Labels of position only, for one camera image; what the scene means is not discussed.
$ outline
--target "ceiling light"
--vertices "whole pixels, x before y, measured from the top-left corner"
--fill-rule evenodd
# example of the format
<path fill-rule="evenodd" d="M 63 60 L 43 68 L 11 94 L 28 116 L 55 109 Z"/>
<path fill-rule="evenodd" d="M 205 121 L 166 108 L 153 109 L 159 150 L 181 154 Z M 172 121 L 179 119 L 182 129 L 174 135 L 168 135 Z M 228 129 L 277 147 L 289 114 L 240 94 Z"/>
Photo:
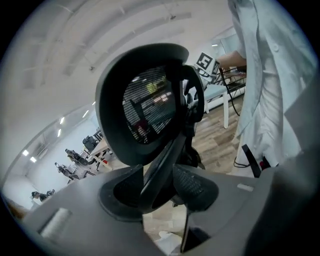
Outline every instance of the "ceiling light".
<path fill-rule="evenodd" d="M 86 114 L 88 114 L 89 110 L 87 110 L 84 115 L 82 116 L 82 118 L 84 118 L 86 116 Z"/>
<path fill-rule="evenodd" d="M 22 152 L 22 155 L 27 156 L 27 155 L 29 155 L 29 152 L 27 150 L 25 150 Z"/>
<path fill-rule="evenodd" d="M 136 76 L 134 79 L 132 79 L 132 82 L 138 81 L 139 80 L 139 76 Z"/>

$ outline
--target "desk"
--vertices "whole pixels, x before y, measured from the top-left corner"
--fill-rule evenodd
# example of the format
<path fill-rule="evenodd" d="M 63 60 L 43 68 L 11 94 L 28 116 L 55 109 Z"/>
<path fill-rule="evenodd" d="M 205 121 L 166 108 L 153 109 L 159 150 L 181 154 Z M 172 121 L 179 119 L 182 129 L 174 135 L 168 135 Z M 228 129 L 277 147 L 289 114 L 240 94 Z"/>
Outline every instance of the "desk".
<path fill-rule="evenodd" d="M 108 144 L 105 141 L 105 139 L 103 138 L 98 145 L 95 146 L 94 150 L 92 150 L 92 152 L 90 153 L 89 156 L 92 156 L 95 160 L 97 160 L 100 164 L 102 164 L 103 166 L 105 166 L 106 168 L 108 168 L 110 171 L 113 170 L 113 168 L 110 166 L 109 163 L 105 163 L 103 162 L 99 157 L 97 157 L 96 155 L 99 153 L 102 153 L 103 151 L 105 151 L 106 149 L 108 149 Z M 111 155 L 109 155 L 109 153 L 105 153 L 104 155 L 105 160 L 109 161 L 111 158 Z"/>

